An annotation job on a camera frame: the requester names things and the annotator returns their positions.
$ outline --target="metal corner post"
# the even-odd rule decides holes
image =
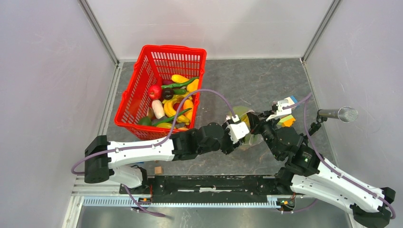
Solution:
[[[312,38],[311,42],[309,43],[308,48],[306,49],[305,53],[303,54],[303,56],[301,58],[302,62],[306,62],[306,60],[311,55],[313,49],[315,48],[317,42],[319,41],[320,37],[322,36],[323,31],[326,29],[327,25],[329,24],[329,21],[333,17],[333,15],[341,1],[342,0],[333,0],[332,4],[330,5],[329,9],[327,10],[325,16],[323,17],[322,21],[320,22],[320,25],[317,28],[317,30],[314,34],[314,37]]]
[[[113,51],[108,39],[105,36],[101,26],[98,23],[91,7],[89,6],[87,0],[78,0],[81,8],[83,9],[84,13],[86,14],[89,22],[91,23],[92,27],[95,30],[95,33],[98,35],[99,39],[101,40],[102,44],[104,45],[109,57],[111,58],[112,62],[117,66],[119,64],[119,59],[117,58],[115,52]]]

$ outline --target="microphone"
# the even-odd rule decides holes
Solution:
[[[352,122],[358,117],[358,111],[348,106],[340,109],[319,109],[317,114],[326,118],[339,119],[345,123]]]

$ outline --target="apple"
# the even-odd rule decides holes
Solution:
[[[163,89],[160,85],[152,85],[150,88],[148,88],[147,94],[151,99],[158,100],[160,99],[162,92]]]

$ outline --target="green pepper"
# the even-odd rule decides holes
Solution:
[[[191,109],[192,109],[192,108],[187,108],[187,109],[181,111],[181,112],[178,114],[178,116],[183,115],[185,112],[187,112],[187,111],[189,111],[189,110],[191,110]],[[159,124],[161,124],[161,123],[166,123],[166,122],[172,121],[172,120],[174,119],[174,117],[175,117],[175,116],[172,116],[172,117],[169,117],[169,118],[167,118],[167,119],[161,120],[160,122],[154,123],[153,126],[156,127],[157,125],[159,125]]]
[[[187,86],[188,84],[192,83],[194,80],[196,80],[198,78],[199,77],[193,77],[193,78],[189,79],[189,81],[184,82],[184,83],[174,83],[174,84],[170,84],[170,85],[163,85],[163,86],[161,86],[161,88],[165,89],[165,88],[175,88],[175,87]]]
[[[183,95],[187,92],[187,90],[186,89],[174,89],[173,92],[175,94]]]

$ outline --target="red plastic basket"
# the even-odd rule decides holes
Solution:
[[[147,90],[156,84],[158,79],[171,79],[174,74],[186,78],[199,77],[198,89],[200,89],[206,55],[206,51],[199,48],[173,45],[144,46],[134,65],[129,85],[122,94],[115,124],[126,128],[141,140],[157,139],[168,135],[169,129],[166,128],[137,125],[151,107],[152,100],[147,96]],[[199,97],[198,93],[193,96],[193,116],[190,125],[186,126],[188,128],[194,126]]]

